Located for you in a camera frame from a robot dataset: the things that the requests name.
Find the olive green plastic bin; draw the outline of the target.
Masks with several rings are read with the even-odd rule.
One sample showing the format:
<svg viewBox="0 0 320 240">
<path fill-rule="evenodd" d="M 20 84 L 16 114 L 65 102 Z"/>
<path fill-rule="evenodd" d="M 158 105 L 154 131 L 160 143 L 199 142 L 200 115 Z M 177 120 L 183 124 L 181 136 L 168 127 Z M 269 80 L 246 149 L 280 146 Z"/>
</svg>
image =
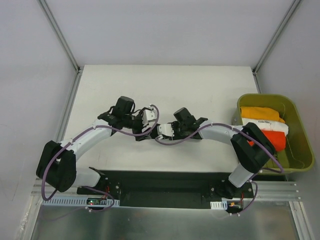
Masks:
<svg viewBox="0 0 320 240">
<path fill-rule="evenodd" d="M 279 94 L 247 93 L 236 104 L 231 118 L 232 125 L 242 125 L 241 107 L 267 107 L 279 112 L 280 118 L 288 125 L 285 149 L 275 157 L 285 174 L 301 173 L 310 170 L 315 156 L 296 105 L 286 96 Z"/>
</svg>

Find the black t shirt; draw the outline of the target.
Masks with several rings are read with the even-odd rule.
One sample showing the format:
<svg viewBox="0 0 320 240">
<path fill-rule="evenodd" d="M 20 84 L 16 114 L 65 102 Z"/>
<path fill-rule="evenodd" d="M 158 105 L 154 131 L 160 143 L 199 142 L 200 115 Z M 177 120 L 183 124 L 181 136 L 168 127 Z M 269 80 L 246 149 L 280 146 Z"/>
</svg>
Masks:
<svg viewBox="0 0 320 240">
<path fill-rule="evenodd" d="M 157 125 L 157 126 L 154 127 L 154 128 L 152 129 L 152 131 L 148 134 L 148 137 L 149 137 L 150 139 L 156 139 L 158 136 L 161 135 L 160 132 L 159 132 L 159 130 L 158 130 L 158 128 L 159 128 L 159 126 Z"/>
</svg>

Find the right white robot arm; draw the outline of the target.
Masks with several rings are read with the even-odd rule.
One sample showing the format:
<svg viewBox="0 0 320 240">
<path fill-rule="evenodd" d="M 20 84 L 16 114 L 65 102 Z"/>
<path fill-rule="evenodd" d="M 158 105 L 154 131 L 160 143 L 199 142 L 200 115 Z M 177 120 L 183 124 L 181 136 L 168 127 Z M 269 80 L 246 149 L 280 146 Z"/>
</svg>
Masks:
<svg viewBox="0 0 320 240">
<path fill-rule="evenodd" d="M 276 149 L 254 123 L 227 125 L 201 117 L 196 119 L 185 107 L 174 114 L 174 135 L 181 139 L 213 140 L 233 147 L 238 165 L 224 182 L 214 187 L 222 198 L 232 199 L 243 191 L 243 185 L 256 175 L 276 153 Z"/>
</svg>

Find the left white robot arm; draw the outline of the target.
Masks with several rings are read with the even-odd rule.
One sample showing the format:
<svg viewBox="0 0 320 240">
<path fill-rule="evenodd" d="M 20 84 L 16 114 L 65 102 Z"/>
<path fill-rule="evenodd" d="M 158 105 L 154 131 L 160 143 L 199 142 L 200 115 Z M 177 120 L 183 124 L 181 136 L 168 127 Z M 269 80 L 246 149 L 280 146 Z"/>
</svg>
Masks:
<svg viewBox="0 0 320 240">
<path fill-rule="evenodd" d="M 121 96 L 115 105 L 101 113 L 97 119 L 77 136 L 44 145 L 36 169 L 36 176 L 44 187 L 49 184 L 56 191 L 65 192 L 71 187 L 88 187 L 94 194 L 105 191 L 105 177 L 93 167 L 77 167 L 77 161 L 91 148 L 121 133 L 130 137 L 144 138 L 156 130 L 159 109 L 151 104 L 135 109 L 133 99 Z"/>
</svg>

